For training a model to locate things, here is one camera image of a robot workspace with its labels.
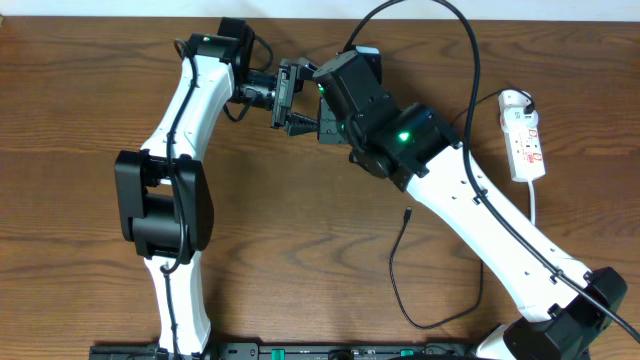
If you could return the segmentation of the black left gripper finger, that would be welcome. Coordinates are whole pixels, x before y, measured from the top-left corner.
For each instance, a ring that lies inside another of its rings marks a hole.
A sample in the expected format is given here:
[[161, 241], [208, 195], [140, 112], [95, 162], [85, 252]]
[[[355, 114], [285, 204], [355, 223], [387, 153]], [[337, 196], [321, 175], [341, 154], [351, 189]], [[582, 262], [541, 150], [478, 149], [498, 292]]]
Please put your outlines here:
[[318, 66], [306, 58], [298, 59], [298, 79], [300, 81], [312, 81]]
[[317, 132], [318, 121], [306, 115], [292, 113], [285, 122], [285, 131], [288, 136], [299, 136], [307, 133]]

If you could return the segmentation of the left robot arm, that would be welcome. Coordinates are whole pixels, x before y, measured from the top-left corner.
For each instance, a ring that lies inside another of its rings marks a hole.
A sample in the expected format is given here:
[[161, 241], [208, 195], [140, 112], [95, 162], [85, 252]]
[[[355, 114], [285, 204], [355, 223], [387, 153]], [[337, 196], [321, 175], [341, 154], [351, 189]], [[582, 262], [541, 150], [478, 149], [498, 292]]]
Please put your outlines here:
[[201, 258], [209, 244], [214, 206], [203, 166], [220, 115], [231, 103], [263, 108], [274, 125], [303, 134], [314, 121], [290, 111], [294, 95], [316, 65], [284, 60], [276, 73], [250, 66], [262, 39], [242, 19], [223, 18], [217, 33], [176, 39], [181, 78], [153, 134], [137, 151], [123, 150], [114, 166], [123, 237], [134, 244], [156, 292], [161, 334], [145, 350], [114, 350], [123, 359], [209, 359], [211, 321], [204, 306]]

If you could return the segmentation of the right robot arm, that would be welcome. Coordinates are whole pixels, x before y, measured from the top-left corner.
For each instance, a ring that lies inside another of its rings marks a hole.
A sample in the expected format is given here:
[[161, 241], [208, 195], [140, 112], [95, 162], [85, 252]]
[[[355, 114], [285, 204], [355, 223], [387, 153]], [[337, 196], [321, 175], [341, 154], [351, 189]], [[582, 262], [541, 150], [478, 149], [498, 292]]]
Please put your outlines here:
[[313, 74], [322, 100], [371, 175], [433, 211], [506, 288], [521, 315], [470, 350], [479, 359], [584, 359], [627, 292], [613, 268], [590, 270], [556, 246], [485, 176], [448, 122], [400, 110], [366, 57], [344, 52]]

